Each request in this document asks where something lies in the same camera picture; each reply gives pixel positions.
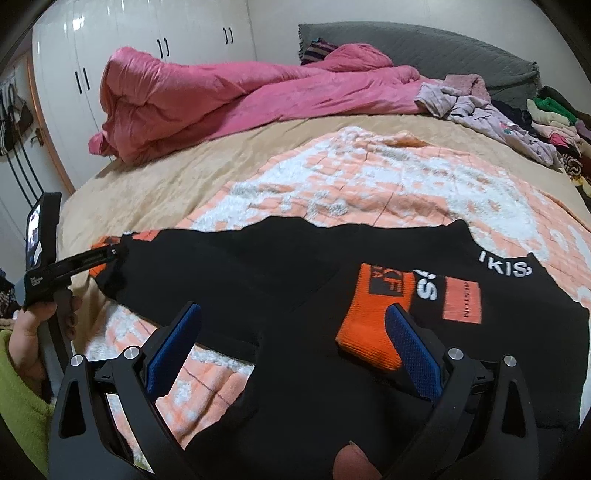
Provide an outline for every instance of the blue gripper pad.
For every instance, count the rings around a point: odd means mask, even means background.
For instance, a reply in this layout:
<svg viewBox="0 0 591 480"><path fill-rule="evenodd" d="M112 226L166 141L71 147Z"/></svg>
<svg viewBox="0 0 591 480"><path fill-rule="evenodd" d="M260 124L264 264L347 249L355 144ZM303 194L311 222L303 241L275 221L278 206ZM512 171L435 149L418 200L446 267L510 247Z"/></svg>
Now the blue gripper pad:
<svg viewBox="0 0 591 480"><path fill-rule="evenodd" d="M418 394L436 402L443 392L439 364L394 305L386 309L384 322L386 333L400 355Z"/></svg>
<svg viewBox="0 0 591 480"><path fill-rule="evenodd" d="M146 393L155 402L168 395L201 330L201 307L192 304L146 368Z"/></svg>

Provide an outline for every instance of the hand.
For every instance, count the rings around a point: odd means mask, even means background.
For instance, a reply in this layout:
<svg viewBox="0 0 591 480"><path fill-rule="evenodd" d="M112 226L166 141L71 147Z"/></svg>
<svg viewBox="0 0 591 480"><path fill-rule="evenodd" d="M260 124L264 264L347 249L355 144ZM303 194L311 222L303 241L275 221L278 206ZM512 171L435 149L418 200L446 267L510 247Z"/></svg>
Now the hand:
<svg viewBox="0 0 591 480"><path fill-rule="evenodd" d="M72 297L72 311L82 306L82 300ZM46 378L45 368L39 359L39 338L37 329L56 312L55 302L39 302L31 305L25 312L18 312L12 335L8 343L8 353L17 374L36 394L41 392L41 382ZM67 336L76 337L78 319L72 314L67 322Z"/></svg>
<svg viewBox="0 0 591 480"><path fill-rule="evenodd" d="M379 480L378 469L369 463L363 450L350 442L335 457L334 480Z"/></svg>

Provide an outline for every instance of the yellow-green sleeve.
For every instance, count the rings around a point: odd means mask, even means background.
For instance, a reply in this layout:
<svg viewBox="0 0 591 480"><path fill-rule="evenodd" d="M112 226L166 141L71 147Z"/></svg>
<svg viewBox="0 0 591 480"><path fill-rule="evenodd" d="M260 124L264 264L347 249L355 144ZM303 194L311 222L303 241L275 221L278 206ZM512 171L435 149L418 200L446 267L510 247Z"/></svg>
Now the yellow-green sleeve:
<svg viewBox="0 0 591 480"><path fill-rule="evenodd" d="M49 428L53 408L21 380L8 356L11 332L0 331L0 413L23 451L47 477Z"/></svg>

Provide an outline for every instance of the silver bolt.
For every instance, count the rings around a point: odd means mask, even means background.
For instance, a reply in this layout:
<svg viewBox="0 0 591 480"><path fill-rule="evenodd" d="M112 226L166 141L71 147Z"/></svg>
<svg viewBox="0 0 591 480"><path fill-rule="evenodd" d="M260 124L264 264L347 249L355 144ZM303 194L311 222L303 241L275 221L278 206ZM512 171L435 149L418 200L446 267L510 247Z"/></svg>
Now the silver bolt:
<svg viewBox="0 0 591 480"><path fill-rule="evenodd" d="M503 361L505 362L505 365L508 367L514 367L517 365L517 360L515 360L514 356L511 355L507 355Z"/></svg>
<svg viewBox="0 0 591 480"><path fill-rule="evenodd" d="M82 355L74 355L70 360L70 363L73 367L77 367L84 361L84 357Z"/></svg>
<svg viewBox="0 0 591 480"><path fill-rule="evenodd" d="M136 346L130 346L124 353L125 358L128 360L133 360L139 355L139 348Z"/></svg>
<svg viewBox="0 0 591 480"><path fill-rule="evenodd" d="M462 352L459 348L450 348L447 351L447 354L452 360L461 360L464 358L464 352Z"/></svg>

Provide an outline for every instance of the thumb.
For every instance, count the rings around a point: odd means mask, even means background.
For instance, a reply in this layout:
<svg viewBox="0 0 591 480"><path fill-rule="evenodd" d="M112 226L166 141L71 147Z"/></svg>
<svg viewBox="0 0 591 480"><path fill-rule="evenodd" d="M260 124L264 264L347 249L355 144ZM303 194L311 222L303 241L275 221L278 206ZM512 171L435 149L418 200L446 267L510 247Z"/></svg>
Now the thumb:
<svg viewBox="0 0 591 480"><path fill-rule="evenodd" d="M335 457L333 480L379 480L378 469L369 463L363 450L350 442Z"/></svg>
<svg viewBox="0 0 591 480"><path fill-rule="evenodd" d="M15 332L24 336L37 336L37 329L41 322L45 322L56 312L57 305L53 301L38 302L31 305L27 311L20 311L15 322Z"/></svg>

